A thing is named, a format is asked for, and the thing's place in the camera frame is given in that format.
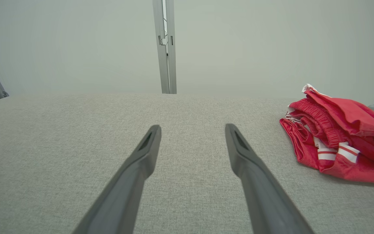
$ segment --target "gray upholstered table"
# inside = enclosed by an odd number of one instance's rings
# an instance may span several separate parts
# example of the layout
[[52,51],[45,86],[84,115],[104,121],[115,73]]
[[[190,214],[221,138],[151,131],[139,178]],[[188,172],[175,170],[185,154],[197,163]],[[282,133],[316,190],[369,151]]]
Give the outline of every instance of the gray upholstered table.
[[0,234],[70,233],[153,124],[162,127],[134,233],[251,233],[224,125],[234,123],[318,234],[374,233],[374,185],[297,163],[279,125],[295,100],[184,95],[0,100]]

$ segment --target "textured fabric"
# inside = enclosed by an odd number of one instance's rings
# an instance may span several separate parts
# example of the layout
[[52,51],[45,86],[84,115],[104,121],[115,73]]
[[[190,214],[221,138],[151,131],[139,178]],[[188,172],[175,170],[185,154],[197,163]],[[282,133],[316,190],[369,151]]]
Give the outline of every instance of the textured fabric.
[[[303,92],[307,98],[291,103],[280,120],[298,162],[338,178],[374,183],[374,111],[313,87]],[[327,148],[316,151],[316,139]]]
[[153,124],[134,233],[251,233],[224,125],[234,123],[317,234],[374,233],[374,185],[297,163],[278,124],[295,100],[185,95],[0,99],[0,234],[70,233]]

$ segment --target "folded red garment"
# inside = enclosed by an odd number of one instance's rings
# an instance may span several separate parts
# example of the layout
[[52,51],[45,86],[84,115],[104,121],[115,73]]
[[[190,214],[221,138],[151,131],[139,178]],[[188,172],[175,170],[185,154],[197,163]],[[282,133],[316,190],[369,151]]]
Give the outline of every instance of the folded red garment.
[[303,92],[307,98],[291,103],[280,120],[298,162],[339,178],[374,183],[374,111],[310,85]]

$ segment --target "white wall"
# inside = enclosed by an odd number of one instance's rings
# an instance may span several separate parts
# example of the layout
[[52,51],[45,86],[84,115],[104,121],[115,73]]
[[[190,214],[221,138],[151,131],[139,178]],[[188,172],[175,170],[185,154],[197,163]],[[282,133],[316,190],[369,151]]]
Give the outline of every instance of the white wall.
[[0,0],[0,81],[24,93],[161,93],[150,0]]
[[374,103],[374,0],[174,0],[177,90]]

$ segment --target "white stripe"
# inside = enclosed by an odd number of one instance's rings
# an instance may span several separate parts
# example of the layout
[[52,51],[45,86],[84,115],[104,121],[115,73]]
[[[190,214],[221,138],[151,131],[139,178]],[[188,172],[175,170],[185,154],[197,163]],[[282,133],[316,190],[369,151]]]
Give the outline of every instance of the white stripe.
[[313,138],[314,138],[314,145],[318,148],[318,151],[322,150],[322,151],[337,152],[337,150],[335,150],[335,149],[327,148],[327,146],[320,139],[316,138],[315,136]]
[[313,90],[314,92],[316,92],[316,93],[318,93],[318,94],[321,94],[321,95],[324,95],[324,96],[327,96],[327,97],[330,98],[330,96],[318,92],[318,91],[316,90],[316,88],[314,88],[314,87],[313,87],[312,85],[310,85],[310,84],[306,84],[306,85],[303,87],[302,92],[304,93],[305,91],[307,91],[307,90],[309,90],[309,89],[310,89],[310,90]]
[[311,132],[310,128],[308,125],[304,125],[304,128],[306,128],[309,132]]
[[319,160],[336,160],[336,154],[318,154]]
[[352,163],[356,163],[356,160],[357,160],[357,156],[356,155],[354,155],[352,153],[349,153],[349,152],[345,151],[342,148],[339,148],[338,154],[341,154],[342,156],[344,156],[345,158],[347,158]]
[[287,118],[294,118],[294,119],[301,119],[301,117],[294,117],[294,116],[292,116],[292,115],[290,115],[288,112],[287,112],[287,114],[285,115],[285,117],[287,117]]
[[286,120],[291,120],[291,122],[293,122],[293,123],[297,122],[297,123],[302,124],[302,123],[301,123],[301,120],[300,120],[299,118],[295,118],[294,116],[289,115],[289,114],[287,114],[287,115],[285,116],[285,119],[286,119]]
[[334,152],[334,153],[337,153],[337,150],[335,150],[335,149],[329,149],[329,148],[320,148],[320,149],[318,149],[317,150],[317,152]]
[[348,143],[348,142],[340,142],[340,143],[339,143],[339,147],[340,147],[340,146],[342,146],[342,147],[344,147],[344,148],[346,148],[346,149],[348,149],[348,150],[351,150],[351,151],[353,151],[353,152],[355,152],[355,153],[357,153],[357,154],[360,153],[360,150],[355,149],[355,148],[349,146],[349,143]]

